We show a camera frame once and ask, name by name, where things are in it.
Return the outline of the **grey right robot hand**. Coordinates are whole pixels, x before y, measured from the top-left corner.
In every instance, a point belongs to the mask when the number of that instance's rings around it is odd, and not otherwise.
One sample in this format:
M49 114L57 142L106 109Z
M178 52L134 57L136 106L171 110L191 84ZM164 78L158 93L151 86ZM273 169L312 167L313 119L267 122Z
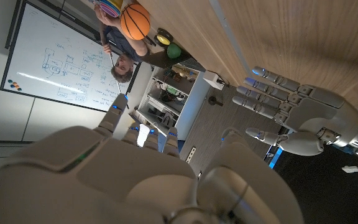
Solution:
M55 132L0 166L0 223L302 223L286 182L232 128L200 177L171 129L137 145L133 124L113 138L127 96L94 128Z

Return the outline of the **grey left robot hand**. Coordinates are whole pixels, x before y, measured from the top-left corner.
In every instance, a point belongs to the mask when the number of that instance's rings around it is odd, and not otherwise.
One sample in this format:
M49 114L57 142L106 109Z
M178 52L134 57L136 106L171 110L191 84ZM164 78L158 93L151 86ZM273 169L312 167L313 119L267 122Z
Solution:
M233 102L274 120L291 133L278 135L248 128L248 135L300 156L318 155L329 144L349 147L358 155L358 110L345 98L261 67L252 71L269 82L246 78L245 85L237 87L241 96L233 97Z

